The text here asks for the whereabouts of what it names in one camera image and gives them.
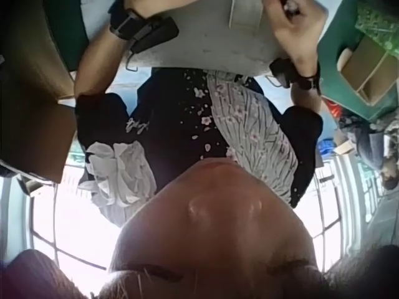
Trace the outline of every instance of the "brown cardboard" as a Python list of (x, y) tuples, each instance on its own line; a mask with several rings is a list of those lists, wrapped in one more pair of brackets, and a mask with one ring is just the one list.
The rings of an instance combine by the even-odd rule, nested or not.
[(20, 0), (15, 7), (4, 41), (8, 66), (52, 100), (72, 96), (74, 83), (52, 41), (42, 0)]
[(369, 106), (376, 105), (399, 77), (399, 61), (365, 36), (341, 74)]
[(353, 143), (350, 140), (348, 140), (348, 141), (342, 143), (340, 146), (336, 147), (334, 149), (334, 152), (336, 154), (343, 155), (343, 154), (349, 154), (349, 153), (353, 152), (354, 150), (355, 150), (355, 148), (353, 147)]
[(0, 158), (22, 174), (60, 183), (76, 131), (74, 109), (26, 82), (2, 82)]

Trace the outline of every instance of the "eyebrow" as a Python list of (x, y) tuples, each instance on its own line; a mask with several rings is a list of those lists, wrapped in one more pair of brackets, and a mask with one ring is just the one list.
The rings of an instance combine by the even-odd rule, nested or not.
[(183, 279), (181, 274), (177, 274), (172, 272), (168, 269), (165, 269), (161, 266), (151, 265), (151, 264), (143, 264), (143, 265), (136, 265), (136, 264), (129, 264), (127, 267), (129, 270), (147, 273), (151, 276), (162, 278), (167, 282), (171, 283), (178, 283)]

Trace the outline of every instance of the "hand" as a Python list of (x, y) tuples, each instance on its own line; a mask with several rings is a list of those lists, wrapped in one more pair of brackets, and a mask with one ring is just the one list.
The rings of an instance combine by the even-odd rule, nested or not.
[(183, 7), (198, 0), (124, 0), (125, 8), (134, 9), (144, 18), (152, 17), (164, 11)]
[(304, 77), (317, 73), (317, 44), (327, 14), (315, 0), (294, 0), (300, 14), (288, 18), (281, 0), (263, 0), (273, 33)]

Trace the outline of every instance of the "blue object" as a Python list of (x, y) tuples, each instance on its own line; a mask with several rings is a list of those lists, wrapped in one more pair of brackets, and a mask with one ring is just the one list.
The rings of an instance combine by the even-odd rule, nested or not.
[(317, 147), (318, 147), (322, 157), (327, 158), (334, 152), (335, 143), (334, 143), (333, 139), (325, 139), (325, 140), (320, 141), (317, 144)]

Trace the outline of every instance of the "black watch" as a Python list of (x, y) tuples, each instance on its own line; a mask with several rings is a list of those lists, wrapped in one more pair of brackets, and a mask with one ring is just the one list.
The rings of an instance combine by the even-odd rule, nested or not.
[(133, 9), (125, 9), (123, 0), (116, 0), (108, 13), (111, 15), (110, 32), (123, 40), (132, 40), (149, 21)]
[(300, 89), (303, 90), (316, 90), (321, 95), (320, 78), (321, 68), (317, 64), (317, 73), (311, 77), (303, 77), (295, 68), (295, 65), (289, 59), (277, 59), (270, 65), (270, 70), (282, 87), (291, 88), (291, 85), (296, 83)]
[(295, 68), (296, 74), (295, 77), (292, 79), (292, 83), (298, 84), (300, 89), (303, 90), (316, 90), (319, 95), (321, 94), (320, 90), (320, 76), (321, 76), (321, 68), (320, 64), (317, 63), (317, 73), (311, 77), (303, 77), (299, 75), (297, 69)]

